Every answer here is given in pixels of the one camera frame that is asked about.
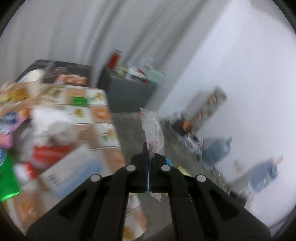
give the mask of blue object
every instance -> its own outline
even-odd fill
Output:
[[[94,160],[87,163],[86,166],[82,168],[75,169],[73,172],[74,176],[69,177],[63,183],[53,188],[53,192],[56,197],[63,199],[68,196],[72,191],[74,191],[81,183],[94,174],[100,173],[102,170],[101,164]]]
[[[202,162],[206,167],[213,167],[230,153],[232,138],[217,138],[207,149],[202,152]]]
[[[166,164],[167,164],[167,165],[169,165],[169,166],[173,167],[173,165],[172,165],[172,163],[170,162],[170,160],[169,160],[169,159],[165,158],[165,160],[166,160]]]
[[[258,166],[250,176],[250,185],[256,192],[260,192],[278,177],[278,170],[273,160]]]

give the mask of red bottle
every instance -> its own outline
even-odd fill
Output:
[[[112,55],[112,58],[111,58],[111,60],[110,60],[110,62],[109,62],[109,64],[108,64],[108,68],[111,68],[111,69],[112,69],[112,68],[114,68],[115,66],[117,66],[117,63],[118,63],[118,61],[119,61],[121,55],[122,55],[122,52],[119,51],[119,50],[116,50],[116,51],[113,53],[113,55]]]

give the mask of plastic bottle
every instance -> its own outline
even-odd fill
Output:
[[[250,185],[255,192],[260,192],[278,177],[277,166],[273,160],[257,167],[250,176]]]
[[[214,140],[204,140],[202,162],[206,168],[214,167],[219,161],[230,153],[232,138],[219,137]]]

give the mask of red package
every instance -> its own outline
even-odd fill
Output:
[[[31,163],[38,169],[46,170],[70,152],[70,145],[61,147],[35,146]]]

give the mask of white wall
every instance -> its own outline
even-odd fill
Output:
[[[199,132],[232,136],[231,154],[217,168],[227,181],[272,156],[284,156],[278,178],[252,202],[268,226],[296,203],[296,35],[270,0],[233,0],[203,47],[198,49],[166,102],[167,116],[186,108],[199,91],[219,85],[228,101]]]
[[[178,90],[182,87],[183,79],[186,78],[184,69],[192,69],[190,67],[191,59],[194,58],[195,52],[203,46],[216,21],[230,2],[231,0],[201,1],[196,18],[167,61],[164,69],[165,82],[158,87],[150,99],[147,109],[158,110],[159,115],[163,117],[179,110],[179,104],[186,103],[187,99],[184,101],[182,99],[184,95],[179,94]]]

